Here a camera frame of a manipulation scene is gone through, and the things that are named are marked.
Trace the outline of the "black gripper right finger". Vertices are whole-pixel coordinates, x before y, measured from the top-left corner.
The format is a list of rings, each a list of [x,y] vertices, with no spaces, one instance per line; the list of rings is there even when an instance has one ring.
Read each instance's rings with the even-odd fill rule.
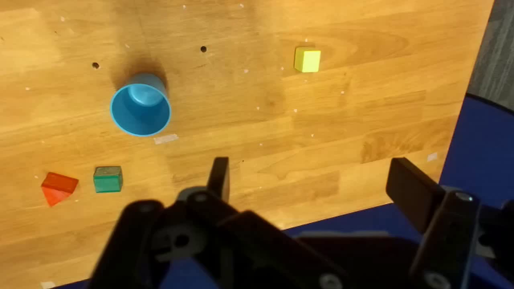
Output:
[[[385,193],[418,233],[428,228],[444,196],[444,190],[406,158],[390,161]]]

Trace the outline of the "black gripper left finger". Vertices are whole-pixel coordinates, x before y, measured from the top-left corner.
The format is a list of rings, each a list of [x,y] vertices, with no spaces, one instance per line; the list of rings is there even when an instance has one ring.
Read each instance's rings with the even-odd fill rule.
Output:
[[[214,193],[221,201],[229,199],[229,159],[227,158],[214,158],[206,188]]]

